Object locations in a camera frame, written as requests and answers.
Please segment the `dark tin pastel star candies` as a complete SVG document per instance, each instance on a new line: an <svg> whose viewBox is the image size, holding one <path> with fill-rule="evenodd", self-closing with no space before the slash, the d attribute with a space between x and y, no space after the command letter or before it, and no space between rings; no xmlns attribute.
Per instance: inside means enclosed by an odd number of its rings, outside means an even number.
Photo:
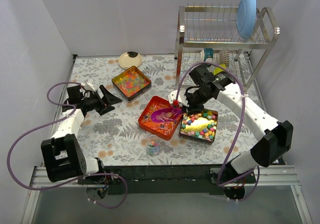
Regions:
<svg viewBox="0 0 320 224"><path fill-rule="evenodd" d="M218 112L204 109L196 114L183 114L178 136L182 139L212 145L218 125Z"/></svg>

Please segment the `purple plastic scoop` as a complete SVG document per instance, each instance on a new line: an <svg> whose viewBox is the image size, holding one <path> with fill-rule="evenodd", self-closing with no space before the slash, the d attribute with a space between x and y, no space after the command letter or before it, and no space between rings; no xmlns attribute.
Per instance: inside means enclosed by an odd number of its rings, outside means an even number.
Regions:
<svg viewBox="0 0 320 224"><path fill-rule="evenodd" d="M150 118L155 123L173 122L183 114L181 108L167 107L154 111Z"/></svg>

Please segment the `clear glass jar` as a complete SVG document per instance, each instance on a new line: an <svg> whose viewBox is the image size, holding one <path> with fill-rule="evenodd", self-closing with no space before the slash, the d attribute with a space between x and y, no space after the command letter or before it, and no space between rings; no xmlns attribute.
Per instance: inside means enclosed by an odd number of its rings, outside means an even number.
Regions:
<svg viewBox="0 0 320 224"><path fill-rule="evenodd" d="M147 153L150 156L158 155L160 152L160 138L156 135L149 135L145 141Z"/></svg>

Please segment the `orange tin of lollipops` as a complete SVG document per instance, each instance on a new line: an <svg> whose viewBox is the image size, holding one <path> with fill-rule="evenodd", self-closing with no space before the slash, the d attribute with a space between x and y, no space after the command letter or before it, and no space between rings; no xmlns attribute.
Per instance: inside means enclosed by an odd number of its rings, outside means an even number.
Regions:
<svg viewBox="0 0 320 224"><path fill-rule="evenodd" d="M141 113L138 125L141 129L169 141L181 118L179 109L174 109L167 100L153 96Z"/></svg>

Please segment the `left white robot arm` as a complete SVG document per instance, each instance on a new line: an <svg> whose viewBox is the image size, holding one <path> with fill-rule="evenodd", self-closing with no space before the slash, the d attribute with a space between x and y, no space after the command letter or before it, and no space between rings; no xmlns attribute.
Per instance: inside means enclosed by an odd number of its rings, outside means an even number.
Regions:
<svg viewBox="0 0 320 224"><path fill-rule="evenodd" d="M122 100L99 86L102 96L92 84L78 84L67 88L68 98L62 106L65 119L50 139L41 143L41 152L48 178L51 182L89 175L95 184L106 180L106 171L100 158L86 158L77 135L88 112L105 115Z"/></svg>

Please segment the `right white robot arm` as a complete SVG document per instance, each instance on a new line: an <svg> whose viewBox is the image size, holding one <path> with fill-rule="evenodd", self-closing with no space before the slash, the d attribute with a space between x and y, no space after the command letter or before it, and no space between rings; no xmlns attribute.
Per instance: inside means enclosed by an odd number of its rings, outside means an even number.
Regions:
<svg viewBox="0 0 320 224"><path fill-rule="evenodd" d="M207 63L192 65L186 75L190 76L198 89L186 92L181 105L188 111L200 108L211 99L227 106L239 117L239 125L245 125L253 133L257 143L248 151L232 160L225 157L217 174L216 184L221 186L237 183L258 167L269 167L291 149L294 127L288 121L279 121L270 116L245 95L241 82L228 70L213 75Z"/></svg>

